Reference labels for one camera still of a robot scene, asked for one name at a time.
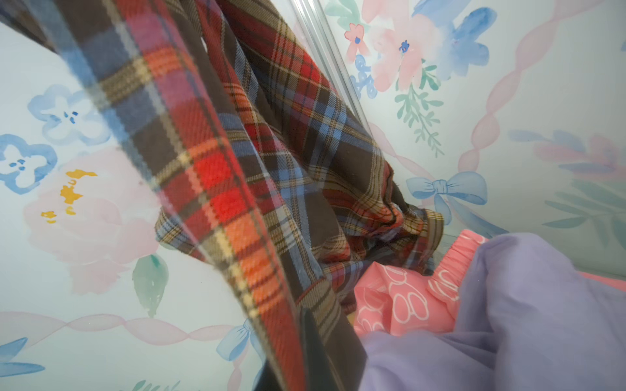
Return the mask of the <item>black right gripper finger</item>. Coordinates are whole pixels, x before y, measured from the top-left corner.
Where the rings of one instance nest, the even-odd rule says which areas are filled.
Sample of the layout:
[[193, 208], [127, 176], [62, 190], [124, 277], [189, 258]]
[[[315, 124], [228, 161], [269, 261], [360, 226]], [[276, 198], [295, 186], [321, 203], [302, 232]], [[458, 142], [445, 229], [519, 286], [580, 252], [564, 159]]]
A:
[[[318, 332], [312, 311], [302, 308], [299, 311], [299, 336], [303, 351], [303, 383], [300, 390], [338, 391], [339, 385], [333, 374], [331, 363], [324, 350], [324, 343]], [[254, 390], [289, 390], [280, 384], [274, 368], [265, 364]]]

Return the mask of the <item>plaid tartan cloth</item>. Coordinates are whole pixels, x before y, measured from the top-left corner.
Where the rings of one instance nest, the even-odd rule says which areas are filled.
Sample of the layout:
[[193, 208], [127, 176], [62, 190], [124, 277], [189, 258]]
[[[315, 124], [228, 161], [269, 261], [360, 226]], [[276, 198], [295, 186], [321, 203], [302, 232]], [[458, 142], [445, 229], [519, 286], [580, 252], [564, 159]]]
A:
[[57, 53], [159, 198], [159, 239], [222, 273], [280, 384], [299, 311], [339, 390], [367, 355], [347, 319], [373, 262], [423, 275], [443, 217], [405, 202], [373, 136], [269, 1], [4, 1]]

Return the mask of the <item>pink patterned cloth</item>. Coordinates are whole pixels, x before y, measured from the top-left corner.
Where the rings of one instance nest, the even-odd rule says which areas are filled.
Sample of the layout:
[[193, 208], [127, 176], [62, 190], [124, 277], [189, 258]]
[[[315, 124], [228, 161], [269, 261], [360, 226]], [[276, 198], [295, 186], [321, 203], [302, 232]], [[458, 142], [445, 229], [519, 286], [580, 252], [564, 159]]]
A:
[[463, 231], [432, 276], [372, 265], [355, 289], [355, 330], [485, 333], [498, 342], [625, 341], [625, 285], [578, 272], [541, 237]]

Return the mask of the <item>lavender purple cloth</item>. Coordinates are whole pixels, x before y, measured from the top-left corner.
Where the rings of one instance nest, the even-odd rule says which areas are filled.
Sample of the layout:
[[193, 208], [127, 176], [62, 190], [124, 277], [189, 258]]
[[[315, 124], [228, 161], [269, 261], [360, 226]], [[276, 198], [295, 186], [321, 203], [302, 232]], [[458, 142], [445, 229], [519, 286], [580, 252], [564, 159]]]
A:
[[481, 245], [449, 333], [365, 338], [363, 390], [622, 390], [625, 293], [539, 236]]

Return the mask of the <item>aluminium corner post left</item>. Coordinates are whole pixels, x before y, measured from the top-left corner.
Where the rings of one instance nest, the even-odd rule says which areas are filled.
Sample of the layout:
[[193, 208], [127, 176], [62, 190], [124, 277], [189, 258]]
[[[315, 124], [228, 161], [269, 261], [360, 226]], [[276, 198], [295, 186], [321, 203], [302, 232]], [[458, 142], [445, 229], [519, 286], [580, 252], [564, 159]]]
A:
[[297, 21], [303, 28], [306, 36], [305, 41], [311, 49], [311, 57], [363, 128], [372, 135], [373, 133], [368, 125], [356, 90], [351, 84], [342, 52], [334, 39], [321, 2], [314, 0], [291, 0], [290, 4]]

